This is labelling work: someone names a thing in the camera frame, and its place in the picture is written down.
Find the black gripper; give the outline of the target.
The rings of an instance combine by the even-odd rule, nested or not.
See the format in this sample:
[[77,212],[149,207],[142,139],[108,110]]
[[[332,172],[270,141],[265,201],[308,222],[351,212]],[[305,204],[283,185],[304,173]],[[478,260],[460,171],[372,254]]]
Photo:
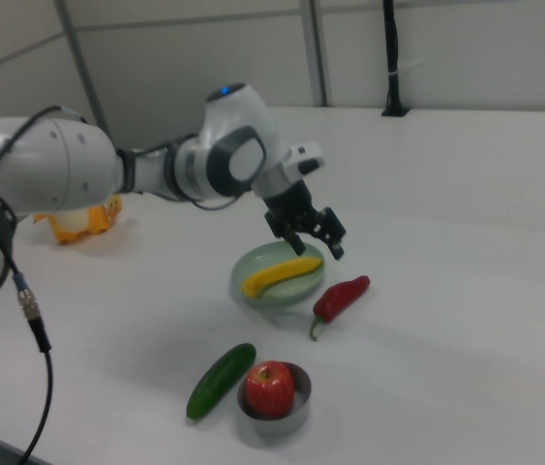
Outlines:
[[323,242],[336,261],[345,254],[342,239],[346,229],[330,207],[323,210],[313,207],[311,192],[303,180],[263,201],[268,208],[265,219],[272,233],[286,242],[296,255],[306,251],[300,233]]

